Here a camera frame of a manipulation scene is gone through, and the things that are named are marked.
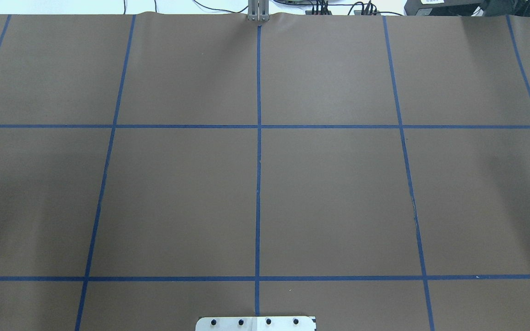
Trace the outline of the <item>aluminium frame post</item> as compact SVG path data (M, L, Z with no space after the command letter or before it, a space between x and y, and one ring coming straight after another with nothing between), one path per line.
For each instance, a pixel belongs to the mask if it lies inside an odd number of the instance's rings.
M266 22L271 15L269 11L269 0L249 0L248 1L248 21Z

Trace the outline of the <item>black box with label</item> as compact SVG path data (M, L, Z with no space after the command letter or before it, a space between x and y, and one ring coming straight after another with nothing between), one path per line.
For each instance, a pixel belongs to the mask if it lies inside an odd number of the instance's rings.
M461 16L475 13L482 0L407 0L406 16Z

